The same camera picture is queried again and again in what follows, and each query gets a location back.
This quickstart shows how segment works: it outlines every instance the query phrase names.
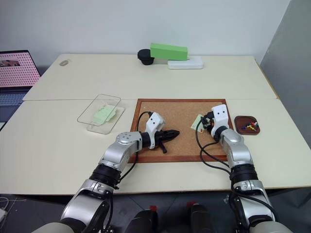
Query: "clear plastic tray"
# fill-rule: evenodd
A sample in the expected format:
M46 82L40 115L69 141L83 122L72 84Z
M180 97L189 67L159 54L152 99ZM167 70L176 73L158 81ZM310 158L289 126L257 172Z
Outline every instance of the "clear plastic tray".
M77 121L86 124L88 131L108 134L124 112L124 108L119 105L120 101L119 97L99 94Z

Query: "white box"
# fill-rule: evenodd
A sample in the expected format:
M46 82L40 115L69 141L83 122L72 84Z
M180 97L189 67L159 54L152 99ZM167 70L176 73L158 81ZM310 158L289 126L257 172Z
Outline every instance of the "white box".
M202 57L189 56L186 61L168 60L169 69L202 69L204 66Z

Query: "white table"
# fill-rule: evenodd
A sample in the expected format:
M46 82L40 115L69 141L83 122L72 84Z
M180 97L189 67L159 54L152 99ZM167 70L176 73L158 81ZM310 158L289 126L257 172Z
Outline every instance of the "white table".
M144 66L136 55L62 54L24 100L276 99L253 56L202 58L204 69L171 70Z
M311 151L280 100L226 100L232 119L255 116L261 131L244 136L266 188L311 186ZM108 135L76 121L89 100L26 101L0 132L0 193L74 194L118 133L130 129L136 100ZM226 173L199 162L137 164L117 193L223 190Z

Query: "colorful push pins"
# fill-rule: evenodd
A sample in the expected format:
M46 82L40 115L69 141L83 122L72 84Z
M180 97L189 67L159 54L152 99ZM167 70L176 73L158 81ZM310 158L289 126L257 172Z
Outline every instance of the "colorful push pins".
M252 130L254 130L254 131L256 131L256 129L252 125L248 125L247 127L252 129Z
M257 121L256 122L252 122L251 124L252 124L252 126L258 127Z
M242 130L246 130L247 128L249 128L249 129L251 129L251 130L256 131L256 129L255 129L256 127L258 127L257 121L256 121L256 122L248 123L248 124L245 125L245 127L242 127L241 129L242 129Z

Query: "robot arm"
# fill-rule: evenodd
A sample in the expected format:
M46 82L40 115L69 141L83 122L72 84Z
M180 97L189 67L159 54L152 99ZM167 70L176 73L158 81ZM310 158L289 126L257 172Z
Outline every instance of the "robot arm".
M92 175L84 181L64 208L61 221L44 225L34 233L97 233L101 230L109 210L106 200L111 198L114 189L118 189L120 174L130 156L143 147L153 149L160 146L163 149L162 142L179 135L179 131L176 130L162 131L165 121L158 113L153 113L148 122L144 133L119 134L100 159Z
M205 117L208 121L207 130L216 141L221 143L227 154L233 190L229 203L235 212L240 232L249 230L251 233L290 233L291 231L285 226L275 222L276 217L267 206L247 198L255 198L271 206L263 184L258 180L252 156L244 144L244 138L229 129L226 105L213 107L212 112L207 113Z

